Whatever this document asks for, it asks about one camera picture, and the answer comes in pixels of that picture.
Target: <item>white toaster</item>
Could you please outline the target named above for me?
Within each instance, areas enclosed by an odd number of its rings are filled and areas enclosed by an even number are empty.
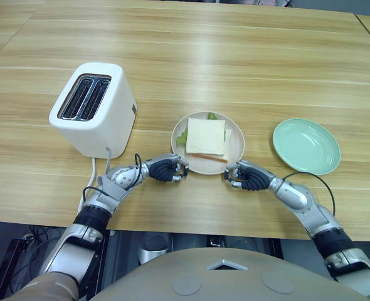
[[[121,155],[135,121],[137,104],[118,65],[85,63],[66,83],[51,109],[50,124],[84,156]]]

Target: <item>white bread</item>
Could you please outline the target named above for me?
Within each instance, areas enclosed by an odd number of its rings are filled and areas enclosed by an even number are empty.
[[[225,154],[225,120],[188,118],[188,154]]]

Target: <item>mint green dish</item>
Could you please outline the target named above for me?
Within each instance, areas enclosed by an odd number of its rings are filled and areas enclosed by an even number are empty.
[[[277,154],[297,171],[328,174],[341,161],[340,147],[323,126],[306,119],[288,119],[278,124],[273,133]]]

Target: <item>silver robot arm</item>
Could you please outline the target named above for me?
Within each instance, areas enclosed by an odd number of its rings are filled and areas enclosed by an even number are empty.
[[[312,191],[292,184],[266,169],[241,160],[225,171],[233,187],[268,189],[301,222],[322,255],[330,275],[343,285],[370,298],[370,260],[354,246],[330,211],[321,206]]]
[[[76,216],[57,244],[47,256],[40,276],[29,282],[11,300],[77,300],[78,288],[92,264],[95,251],[103,240],[103,232],[119,204],[147,177],[158,181],[180,181],[189,172],[189,164],[175,154],[161,155],[141,163],[117,166],[107,163],[106,173],[98,176],[97,187],[83,190],[85,200]],[[86,191],[91,194],[86,198]]]

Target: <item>black cable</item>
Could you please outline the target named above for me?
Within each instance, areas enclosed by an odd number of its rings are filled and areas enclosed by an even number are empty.
[[[11,280],[9,281],[9,290],[11,291],[12,294],[15,293],[15,291],[12,289],[12,280],[13,278],[15,278],[15,276],[19,273],[21,273],[25,268],[28,268],[29,270],[29,278],[30,278],[30,281],[32,281],[32,279],[34,278],[31,274],[31,264],[36,260],[37,256],[39,255],[39,249],[43,246],[43,245],[46,245],[48,243],[51,243],[52,241],[56,241],[56,240],[59,240],[60,238],[52,238],[50,240],[46,240],[42,243],[40,243],[32,252],[32,255],[30,256],[30,259],[29,259],[29,262],[27,264],[25,264],[23,267],[21,267],[18,271],[16,271],[12,277],[11,277]]]
[[[83,188],[83,191],[82,191],[82,196],[83,196],[83,202],[86,201],[86,190],[87,189],[93,189],[93,190],[96,190],[102,194],[104,194],[105,196],[109,196],[110,198],[112,198],[111,195],[109,195],[108,193],[105,193],[104,191],[102,191],[101,189],[97,188],[97,187],[93,187],[93,186],[86,186],[85,188]]]
[[[336,216],[336,201],[334,200],[334,195],[333,195],[333,192],[331,191],[329,185],[327,185],[327,183],[319,176],[316,176],[315,174],[312,174],[311,172],[307,172],[307,171],[297,171],[297,172],[293,172],[285,177],[283,177],[283,180],[289,178],[289,177],[292,177],[293,175],[295,174],[310,174],[311,176],[314,176],[316,179],[319,179],[323,184],[324,186],[327,188],[327,190],[330,192],[330,195],[331,195],[331,201],[333,203],[333,216]]]
[[[127,187],[127,189],[126,189],[127,191],[135,186],[135,184],[137,183],[137,181],[140,178],[140,175],[142,174],[142,159],[140,158],[139,154],[135,154],[135,164],[138,166],[139,172],[137,173],[136,180],[134,182],[132,182],[132,184]]]
[[[34,236],[34,239],[36,240],[36,242],[38,243],[41,238],[42,235],[45,235],[46,236],[46,240],[48,240],[48,230],[49,228],[48,227],[43,227],[43,226],[35,226],[35,225],[29,225],[29,229],[30,229],[30,232],[32,233],[32,235]]]
[[[33,251],[32,255],[30,256],[30,261],[29,261],[29,263],[28,263],[28,270],[29,270],[29,279],[30,279],[30,281],[32,281],[32,280],[34,279],[34,276],[33,276],[32,271],[31,271],[31,264],[33,263],[34,259],[36,258],[36,255],[34,255],[34,253],[35,253],[36,251],[39,251],[39,249],[40,249],[42,246],[47,245],[48,243],[51,243],[51,242],[56,241],[56,240],[59,240],[59,239],[60,239],[60,238],[58,237],[58,238],[52,238],[52,239],[50,239],[50,240],[46,240],[46,241],[42,242],[41,244],[39,244],[39,245],[36,247],[36,249],[34,249],[34,251]]]

